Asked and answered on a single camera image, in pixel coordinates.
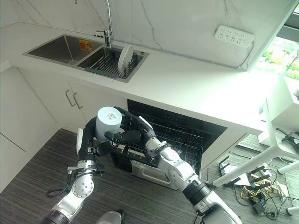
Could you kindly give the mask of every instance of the white plate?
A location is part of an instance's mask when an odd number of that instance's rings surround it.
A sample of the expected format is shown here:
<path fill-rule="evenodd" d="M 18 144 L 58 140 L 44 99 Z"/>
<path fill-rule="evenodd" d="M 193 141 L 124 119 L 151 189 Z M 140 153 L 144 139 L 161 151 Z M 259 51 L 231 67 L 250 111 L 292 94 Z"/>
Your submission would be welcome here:
<path fill-rule="evenodd" d="M 124 49 L 122 50 L 120 59 L 118 60 L 118 66 L 117 66 L 117 70 L 120 73 L 122 73 L 125 67 L 127 67 L 127 65 L 131 62 L 133 51 L 134 49 L 132 45 L 128 45 L 124 47 Z"/>

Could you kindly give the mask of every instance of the dish rack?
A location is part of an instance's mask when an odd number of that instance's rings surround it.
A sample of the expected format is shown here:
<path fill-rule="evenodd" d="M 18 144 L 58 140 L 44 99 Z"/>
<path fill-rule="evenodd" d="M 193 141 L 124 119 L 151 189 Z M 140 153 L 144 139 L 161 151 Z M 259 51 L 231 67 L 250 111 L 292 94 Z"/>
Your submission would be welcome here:
<path fill-rule="evenodd" d="M 107 55 L 103 55 L 99 58 L 90 69 L 98 70 L 102 72 L 106 72 L 112 74 L 113 76 L 117 76 L 119 78 L 127 78 L 131 72 L 135 68 L 135 59 L 132 58 L 131 62 L 124 68 L 122 72 L 119 72 L 117 69 L 119 60 L 119 55 L 115 55 L 114 52 L 108 53 Z"/>
<path fill-rule="evenodd" d="M 182 160 L 188 162 L 199 175 L 201 169 L 202 137 L 180 130 L 150 123 L 160 141 L 171 144 Z M 126 145 L 122 153 L 132 160 L 145 162 L 145 151 L 138 145 Z"/>

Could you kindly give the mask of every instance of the dishwasher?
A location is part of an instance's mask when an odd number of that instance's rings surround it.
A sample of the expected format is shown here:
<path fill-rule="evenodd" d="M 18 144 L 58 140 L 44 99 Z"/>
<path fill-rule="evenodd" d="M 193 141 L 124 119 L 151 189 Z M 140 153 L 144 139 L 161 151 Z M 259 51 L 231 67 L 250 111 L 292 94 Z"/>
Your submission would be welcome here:
<path fill-rule="evenodd" d="M 128 100 L 128 111 L 142 116 L 153 127 L 160 141 L 171 144 L 182 160 L 188 162 L 200 176 L 203 153 L 203 135 L 200 120 L 177 114 L 146 104 Z M 138 145 L 130 144 L 119 147 L 111 153 L 116 167 L 131 172 L 132 175 L 177 190 L 160 169 L 147 165 L 145 151 Z"/>

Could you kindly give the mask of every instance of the stainless steel sink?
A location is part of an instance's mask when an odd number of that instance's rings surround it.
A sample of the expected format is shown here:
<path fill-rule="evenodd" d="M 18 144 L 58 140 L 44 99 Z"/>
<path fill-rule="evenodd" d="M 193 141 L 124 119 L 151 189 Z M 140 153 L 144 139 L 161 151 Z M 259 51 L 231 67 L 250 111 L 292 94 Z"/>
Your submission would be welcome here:
<path fill-rule="evenodd" d="M 76 64 L 101 45 L 103 44 L 99 42 L 63 35 L 29 51 L 28 54 L 66 64 Z"/>
<path fill-rule="evenodd" d="M 120 73 L 117 70 L 117 65 L 122 49 L 123 47 L 116 45 L 112 45 L 112 48 L 107 48 L 101 42 L 62 35 L 25 52 L 24 55 L 85 70 L 127 83 L 149 53 L 134 50 L 131 62 Z"/>
<path fill-rule="evenodd" d="M 134 50 L 131 62 L 124 68 L 123 72 L 119 72 L 117 66 L 121 51 L 122 48 L 116 46 L 113 48 L 102 47 L 79 63 L 78 67 L 98 75 L 126 80 L 134 75 L 149 54 Z"/>

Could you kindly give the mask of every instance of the faucet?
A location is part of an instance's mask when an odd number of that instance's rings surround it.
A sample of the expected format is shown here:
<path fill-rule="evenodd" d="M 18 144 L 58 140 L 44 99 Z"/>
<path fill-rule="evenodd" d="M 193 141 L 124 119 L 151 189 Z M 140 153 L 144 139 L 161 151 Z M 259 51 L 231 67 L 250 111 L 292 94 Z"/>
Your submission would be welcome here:
<path fill-rule="evenodd" d="M 109 0 L 105 0 L 105 2 L 106 2 L 106 7 L 107 7 L 107 15 L 108 15 L 109 29 L 105 29 L 105 30 L 96 30 L 96 32 L 103 32 L 103 33 L 104 33 L 105 45 L 106 45 L 106 47 L 110 48 L 110 47 L 111 47 L 111 38 L 112 38 L 112 36 L 113 36 L 112 25 L 111 25 L 111 13 L 110 13 Z"/>

